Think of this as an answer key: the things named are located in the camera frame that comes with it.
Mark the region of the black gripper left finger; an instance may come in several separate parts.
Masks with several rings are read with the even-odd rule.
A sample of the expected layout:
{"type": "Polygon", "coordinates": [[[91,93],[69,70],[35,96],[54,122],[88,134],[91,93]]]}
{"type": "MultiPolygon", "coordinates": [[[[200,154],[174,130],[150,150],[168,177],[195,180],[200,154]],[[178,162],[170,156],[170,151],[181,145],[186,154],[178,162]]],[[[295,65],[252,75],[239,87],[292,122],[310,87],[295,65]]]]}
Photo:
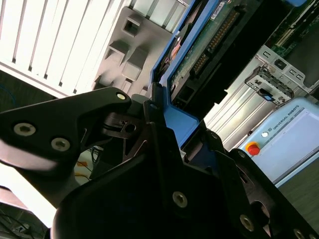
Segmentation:
{"type": "Polygon", "coordinates": [[[186,194],[185,171],[172,129],[164,119],[163,89],[156,86],[151,98],[129,97],[114,87],[51,100],[0,115],[1,185],[18,198],[108,198],[120,193],[171,196],[186,194]],[[103,173],[76,187],[71,172],[80,154],[92,146],[113,142],[108,157],[118,163],[164,153],[133,176],[103,173]]]}

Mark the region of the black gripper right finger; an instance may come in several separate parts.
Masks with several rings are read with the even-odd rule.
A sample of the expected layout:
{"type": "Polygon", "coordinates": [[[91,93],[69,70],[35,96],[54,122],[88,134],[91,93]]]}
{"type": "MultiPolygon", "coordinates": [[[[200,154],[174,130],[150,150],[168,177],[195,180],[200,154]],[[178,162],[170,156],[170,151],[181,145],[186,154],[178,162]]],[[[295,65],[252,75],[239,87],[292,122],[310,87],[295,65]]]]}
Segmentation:
{"type": "Polygon", "coordinates": [[[241,239],[317,239],[318,233],[242,150],[227,152],[220,137],[205,132],[215,154],[228,214],[241,239]]]}

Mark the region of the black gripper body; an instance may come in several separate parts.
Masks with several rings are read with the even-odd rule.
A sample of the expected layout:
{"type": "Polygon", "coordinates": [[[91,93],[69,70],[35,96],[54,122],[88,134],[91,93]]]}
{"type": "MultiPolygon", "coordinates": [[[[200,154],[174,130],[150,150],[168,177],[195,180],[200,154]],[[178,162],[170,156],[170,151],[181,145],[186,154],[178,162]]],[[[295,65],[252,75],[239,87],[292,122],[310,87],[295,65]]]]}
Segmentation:
{"type": "Polygon", "coordinates": [[[249,239],[247,200],[226,182],[239,175],[222,154],[168,169],[141,155],[73,191],[57,210],[53,239],[249,239]]]}

